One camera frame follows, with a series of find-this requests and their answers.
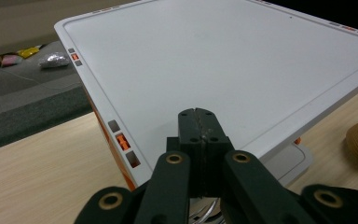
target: plastic bag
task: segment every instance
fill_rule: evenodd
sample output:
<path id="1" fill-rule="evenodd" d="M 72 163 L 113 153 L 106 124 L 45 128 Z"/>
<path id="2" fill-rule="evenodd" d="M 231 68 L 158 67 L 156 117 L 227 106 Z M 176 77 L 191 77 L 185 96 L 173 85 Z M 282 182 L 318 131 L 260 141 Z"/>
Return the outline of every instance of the plastic bag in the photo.
<path id="1" fill-rule="evenodd" d="M 41 68 L 51 68 L 66 66 L 71 62 L 69 56 L 63 52 L 54 52 L 46 54 L 43 58 L 39 59 L 39 66 Z"/>

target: cable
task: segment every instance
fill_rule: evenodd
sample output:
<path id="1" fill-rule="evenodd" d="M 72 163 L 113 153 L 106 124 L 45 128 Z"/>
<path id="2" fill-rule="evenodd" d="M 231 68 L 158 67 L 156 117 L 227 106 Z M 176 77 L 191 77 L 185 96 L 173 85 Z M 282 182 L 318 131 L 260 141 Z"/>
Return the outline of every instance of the cable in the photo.
<path id="1" fill-rule="evenodd" d="M 5 70 L 3 68 L 0 68 L 0 71 L 2 71 L 4 73 L 7 73 L 7 74 L 10 74 L 10 75 L 12 75 L 14 77 L 18 77 L 18 78 L 21 78 L 21 79 L 24 79 L 24 80 L 27 80 L 27 81 L 32 81 L 32 82 L 36 83 L 37 85 L 40 85 L 40 86 L 42 86 L 42 87 L 44 87 L 46 89 L 50 89 L 50 90 L 54 90 L 54 91 L 63 90 L 63 89 L 69 88 L 71 86 L 81 84 L 80 82 L 75 82 L 75 83 L 69 84 L 69 85 L 64 86 L 64 87 L 54 88 L 54 87 L 49 87 L 49 86 L 47 86 L 47 85 L 45 85 L 45 84 L 43 84 L 43 83 L 41 83 L 41 82 L 39 82 L 39 81 L 37 81 L 35 79 L 19 76 L 19 75 L 15 74 L 15 73 L 9 72 L 9 71 L 7 71 L 7 70 Z"/>

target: light wood surface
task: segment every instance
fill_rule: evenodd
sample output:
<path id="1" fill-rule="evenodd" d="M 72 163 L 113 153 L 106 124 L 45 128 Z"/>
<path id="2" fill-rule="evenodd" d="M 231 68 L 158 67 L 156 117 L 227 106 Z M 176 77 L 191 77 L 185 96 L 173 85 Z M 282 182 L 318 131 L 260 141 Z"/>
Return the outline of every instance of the light wood surface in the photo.
<path id="1" fill-rule="evenodd" d="M 289 185 L 358 189 L 358 163 L 345 147 L 358 122 L 358 95 L 303 136 L 314 163 Z M 0 223 L 73 223 L 97 190 L 125 186 L 97 119 L 88 114 L 0 148 Z"/>

